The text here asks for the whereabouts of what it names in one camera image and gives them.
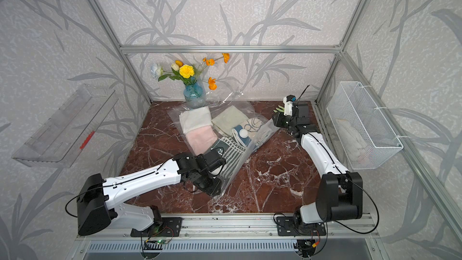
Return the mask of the cream towel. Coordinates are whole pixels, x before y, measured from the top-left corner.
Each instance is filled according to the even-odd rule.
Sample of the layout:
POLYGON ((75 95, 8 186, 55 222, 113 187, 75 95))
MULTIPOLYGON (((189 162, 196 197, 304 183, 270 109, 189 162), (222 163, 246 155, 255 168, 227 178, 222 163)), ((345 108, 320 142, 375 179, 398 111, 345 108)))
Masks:
POLYGON ((212 119, 214 128, 223 136, 231 136, 232 129, 249 119, 236 106, 231 105, 212 119))

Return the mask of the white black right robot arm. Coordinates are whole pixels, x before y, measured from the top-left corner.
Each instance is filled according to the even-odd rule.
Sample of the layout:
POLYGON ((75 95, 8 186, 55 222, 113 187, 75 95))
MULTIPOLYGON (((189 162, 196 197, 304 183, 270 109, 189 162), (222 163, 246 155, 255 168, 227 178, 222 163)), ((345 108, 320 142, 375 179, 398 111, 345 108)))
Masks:
POLYGON ((363 214, 363 181, 350 172, 328 147, 316 125, 308 117, 294 117, 281 107, 272 116, 276 127, 284 128, 308 153, 321 182, 315 202, 298 209, 300 224, 359 219, 363 214))

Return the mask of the blue white striped towel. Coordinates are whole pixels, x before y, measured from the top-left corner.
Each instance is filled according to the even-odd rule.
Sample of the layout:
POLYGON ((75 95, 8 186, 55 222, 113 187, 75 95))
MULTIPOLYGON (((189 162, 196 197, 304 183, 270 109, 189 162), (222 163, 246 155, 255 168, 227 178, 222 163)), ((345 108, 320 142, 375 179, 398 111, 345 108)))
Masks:
POLYGON ((257 117, 248 119, 232 129, 232 138, 243 147, 248 147, 251 142, 254 142, 258 146, 261 142, 263 126, 263 121, 257 117), (249 132, 248 138, 241 138, 239 136, 239 131, 243 128, 249 132))

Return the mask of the clear plastic vacuum bag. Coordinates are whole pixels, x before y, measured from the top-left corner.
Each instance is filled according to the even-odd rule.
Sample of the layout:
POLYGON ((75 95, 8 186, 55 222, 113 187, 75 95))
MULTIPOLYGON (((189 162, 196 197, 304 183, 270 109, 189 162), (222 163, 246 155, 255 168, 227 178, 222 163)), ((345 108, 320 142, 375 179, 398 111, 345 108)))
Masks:
POLYGON ((189 151, 179 160, 182 181, 210 197, 221 197, 243 164, 278 130, 256 112, 243 91, 195 94, 168 111, 189 151))

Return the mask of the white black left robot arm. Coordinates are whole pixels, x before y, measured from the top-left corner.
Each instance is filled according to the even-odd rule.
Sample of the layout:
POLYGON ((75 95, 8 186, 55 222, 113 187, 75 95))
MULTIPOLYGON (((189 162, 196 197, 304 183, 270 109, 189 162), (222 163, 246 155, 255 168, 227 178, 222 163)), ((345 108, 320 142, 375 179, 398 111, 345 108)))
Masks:
POLYGON ((159 210, 129 205, 128 200, 182 182, 216 196, 221 192, 219 174, 225 166, 226 159, 220 151, 211 150, 198 156, 178 154, 160 165, 125 176, 89 176, 76 198, 78 235, 93 235, 106 228, 131 228, 140 234, 155 235, 166 226, 159 210))

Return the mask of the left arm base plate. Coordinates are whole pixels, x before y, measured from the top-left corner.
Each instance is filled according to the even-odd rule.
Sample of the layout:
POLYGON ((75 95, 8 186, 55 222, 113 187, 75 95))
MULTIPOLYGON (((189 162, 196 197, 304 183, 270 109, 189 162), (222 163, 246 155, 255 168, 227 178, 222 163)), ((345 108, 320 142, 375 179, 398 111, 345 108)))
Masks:
POLYGON ((132 229, 131 237, 179 237, 183 218, 181 217, 165 217, 162 219, 162 224, 154 223, 144 231, 132 229))

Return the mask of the pink fluffy towel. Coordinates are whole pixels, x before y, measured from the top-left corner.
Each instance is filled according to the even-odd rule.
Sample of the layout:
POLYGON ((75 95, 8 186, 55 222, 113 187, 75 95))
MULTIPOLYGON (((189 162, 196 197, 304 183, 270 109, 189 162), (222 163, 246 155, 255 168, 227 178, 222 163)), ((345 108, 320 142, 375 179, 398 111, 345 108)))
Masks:
POLYGON ((204 126, 186 133, 186 140, 196 154, 204 154, 217 140, 218 137, 212 126, 204 126))

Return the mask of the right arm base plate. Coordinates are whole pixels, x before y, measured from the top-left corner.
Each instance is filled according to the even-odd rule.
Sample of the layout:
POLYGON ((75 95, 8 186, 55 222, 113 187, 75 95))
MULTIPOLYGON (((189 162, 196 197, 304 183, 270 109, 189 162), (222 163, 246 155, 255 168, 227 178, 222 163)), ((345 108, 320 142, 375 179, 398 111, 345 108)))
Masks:
POLYGON ((275 215, 273 220, 277 226, 278 236, 326 236, 326 227, 323 223, 304 223, 300 217, 275 215))

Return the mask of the green white striped towel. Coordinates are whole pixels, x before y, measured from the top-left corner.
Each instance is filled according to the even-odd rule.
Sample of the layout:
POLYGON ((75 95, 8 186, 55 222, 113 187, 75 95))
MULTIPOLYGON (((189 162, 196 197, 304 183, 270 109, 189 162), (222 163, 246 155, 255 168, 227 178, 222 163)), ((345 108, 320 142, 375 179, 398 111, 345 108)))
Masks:
POLYGON ((225 167, 220 172, 219 176, 222 179, 230 178, 237 168, 239 161, 245 153, 245 147, 238 144, 233 138, 219 138, 207 152, 211 150, 222 150, 220 155, 226 160, 225 167))

